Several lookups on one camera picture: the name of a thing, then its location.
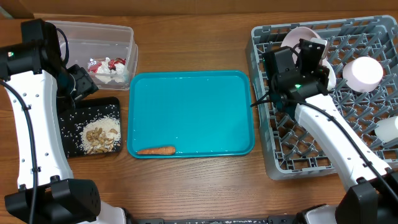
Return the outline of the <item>white napkin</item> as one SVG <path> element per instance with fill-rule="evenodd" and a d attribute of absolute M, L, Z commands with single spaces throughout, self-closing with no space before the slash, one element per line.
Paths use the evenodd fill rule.
<path fill-rule="evenodd" d="M 90 67 L 90 71 L 97 73 L 96 78 L 101 82 L 108 84 L 111 81 L 122 83 L 126 81 L 126 60 L 123 58 L 111 59 L 106 57 L 99 59 Z"/>

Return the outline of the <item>large white plate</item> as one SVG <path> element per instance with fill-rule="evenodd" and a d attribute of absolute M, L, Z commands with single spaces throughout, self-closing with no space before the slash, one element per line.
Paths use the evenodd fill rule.
<path fill-rule="evenodd" d="M 332 90 L 336 85 L 336 75 L 326 56 L 326 51 L 329 48 L 329 43 L 308 27 L 296 27 L 285 36 L 282 41 L 281 47 L 289 46 L 291 48 L 294 48 L 299 43 L 300 39 L 316 42 L 325 46 L 320 65 L 326 66 L 329 69 L 329 81 L 327 90 Z"/>

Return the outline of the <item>small white plate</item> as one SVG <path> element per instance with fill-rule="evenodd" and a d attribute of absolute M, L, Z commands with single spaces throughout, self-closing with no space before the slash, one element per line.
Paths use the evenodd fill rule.
<path fill-rule="evenodd" d="M 374 58 L 359 57 L 344 66 L 343 78 L 353 91 L 371 92 L 383 78 L 383 68 Z"/>

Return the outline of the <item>white paper cup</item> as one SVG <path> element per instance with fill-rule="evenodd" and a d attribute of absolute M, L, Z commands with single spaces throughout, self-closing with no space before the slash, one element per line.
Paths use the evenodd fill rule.
<path fill-rule="evenodd" d="M 378 121 L 376 123 L 377 128 L 374 130 L 376 137 L 379 138 L 383 143 L 387 143 L 396 139 L 398 136 L 397 123 L 397 116 Z"/>

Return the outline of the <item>orange carrot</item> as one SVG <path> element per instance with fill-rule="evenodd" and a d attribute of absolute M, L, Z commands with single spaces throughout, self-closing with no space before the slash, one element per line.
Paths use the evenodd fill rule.
<path fill-rule="evenodd" d="M 137 151 L 138 155 L 161 155 L 161 156 L 171 156 L 175 154 L 176 149 L 173 146 L 162 146 L 162 147 L 154 147 L 147 148 L 140 151 Z"/>

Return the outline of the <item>red foil wrapper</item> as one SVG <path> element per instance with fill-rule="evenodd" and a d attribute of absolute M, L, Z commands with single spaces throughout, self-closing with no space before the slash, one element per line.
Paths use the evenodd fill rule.
<path fill-rule="evenodd" d="M 93 73 L 103 74 L 122 74 L 124 71 L 126 60 L 123 58 L 110 59 L 109 57 L 103 59 L 91 59 L 88 62 L 88 71 Z"/>

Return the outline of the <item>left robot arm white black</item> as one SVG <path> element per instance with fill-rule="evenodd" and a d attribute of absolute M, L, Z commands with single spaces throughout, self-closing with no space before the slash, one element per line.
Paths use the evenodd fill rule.
<path fill-rule="evenodd" d="M 74 178 L 63 149 L 58 114 L 97 86 L 84 68 L 67 65 L 61 29 L 34 19 L 21 32 L 20 44 L 1 48 L 19 147 L 18 191 L 5 196 L 6 210 L 26 223 L 133 223 L 125 208 L 101 200 L 92 180 Z"/>

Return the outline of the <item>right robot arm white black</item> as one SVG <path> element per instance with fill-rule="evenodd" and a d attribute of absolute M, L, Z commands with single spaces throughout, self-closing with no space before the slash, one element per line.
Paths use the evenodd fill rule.
<path fill-rule="evenodd" d="M 397 223 L 397 172 L 380 159 L 345 121 L 329 95 L 329 69 L 320 61 L 325 45 L 300 39 L 264 52 L 268 92 L 257 104 L 272 103 L 320 145 L 346 194 L 336 206 L 317 205 L 297 214 L 296 223 Z"/>

